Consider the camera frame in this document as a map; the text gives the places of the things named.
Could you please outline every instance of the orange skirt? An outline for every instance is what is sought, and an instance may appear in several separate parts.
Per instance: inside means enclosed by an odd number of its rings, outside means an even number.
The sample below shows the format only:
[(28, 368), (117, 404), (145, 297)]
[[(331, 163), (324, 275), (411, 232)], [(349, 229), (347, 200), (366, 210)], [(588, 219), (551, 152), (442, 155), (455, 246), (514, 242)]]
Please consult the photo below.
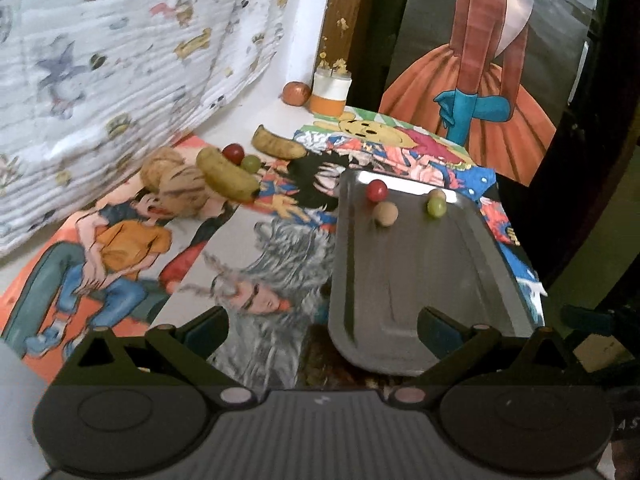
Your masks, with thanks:
[[(433, 101), (441, 92), (453, 90), (460, 72), (460, 58), (449, 45), (422, 56), (385, 91), (379, 112), (400, 121), (447, 136), (440, 105)], [(478, 95), (500, 95), (502, 69), (491, 63), (482, 74)], [(533, 178), (556, 127), (522, 85), (509, 121), (492, 123), (473, 119), (465, 148), (479, 166), (494, 168), (526, 186)]]

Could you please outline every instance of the gray hair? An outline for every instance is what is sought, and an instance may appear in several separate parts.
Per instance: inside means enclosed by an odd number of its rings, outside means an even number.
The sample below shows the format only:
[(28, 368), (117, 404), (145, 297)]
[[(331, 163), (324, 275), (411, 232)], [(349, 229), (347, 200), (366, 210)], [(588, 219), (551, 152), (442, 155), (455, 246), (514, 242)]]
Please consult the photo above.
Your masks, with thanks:
[[(229, 335), (209, 361), (229, 377), (261, 394), (267, 388), (293, 388), (306, 330), (322, 302), (320, 288), (331, 276), (333, 237), (326, 231), (284, 221), (258, 222), (254, 226), (258, 259), (244, 269), (213, 263), (218, 278), (232, 274), (234, 280), (264, 283), (290, 309), (254, 316), (230, 308), (229, 279), (212, 286), (216, 302), (229, 316)], [(210, 262), (215, 257), (208, 256)]]

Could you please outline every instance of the orange t-shirt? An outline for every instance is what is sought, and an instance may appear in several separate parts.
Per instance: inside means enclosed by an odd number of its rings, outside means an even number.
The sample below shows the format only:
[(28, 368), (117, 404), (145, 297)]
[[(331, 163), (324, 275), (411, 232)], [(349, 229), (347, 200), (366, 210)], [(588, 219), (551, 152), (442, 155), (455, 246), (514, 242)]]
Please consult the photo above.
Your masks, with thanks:
[[(171, 247), (171, 231), (160, 226), (147, 226), (139, 220), (124, 220), (95, 239), (104, 247), (100, 251), (104, 267), (119, 272), (137, 265), (150, 253), (165, 253)], [(138, 278), (138, 272), (126, 276)]]

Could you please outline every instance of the tray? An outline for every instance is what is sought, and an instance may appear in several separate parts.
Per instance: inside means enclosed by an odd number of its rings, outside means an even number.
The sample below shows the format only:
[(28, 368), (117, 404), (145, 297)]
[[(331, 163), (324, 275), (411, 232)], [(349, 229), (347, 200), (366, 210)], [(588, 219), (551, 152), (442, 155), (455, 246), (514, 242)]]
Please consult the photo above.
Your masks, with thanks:
[[(398, 220), (372, 218), (366, 186), (389, 188)], [(424, 211), (434, 186), (347, 170), (340, 176), (338, 225), (328, 329), (335, 347), (365, 370), (416, 376), (438, 359), (418, 339), (418, 313), (432, 306), (471, 326), (490, 324), (505, 336), (534, 330), (518, 285), (478, 206), (445, 189), (447, 213)]]

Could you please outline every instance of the orange and white cup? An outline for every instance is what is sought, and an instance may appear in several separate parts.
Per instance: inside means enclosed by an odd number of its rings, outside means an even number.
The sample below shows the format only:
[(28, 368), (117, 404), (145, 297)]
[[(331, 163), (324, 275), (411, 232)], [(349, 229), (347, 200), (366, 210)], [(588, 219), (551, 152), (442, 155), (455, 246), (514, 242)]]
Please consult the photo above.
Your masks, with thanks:
[(309, 110), (314, 114), (340, 117), (347, 104), (351, 73), (338, 74), (324, 68), (316, 69)]

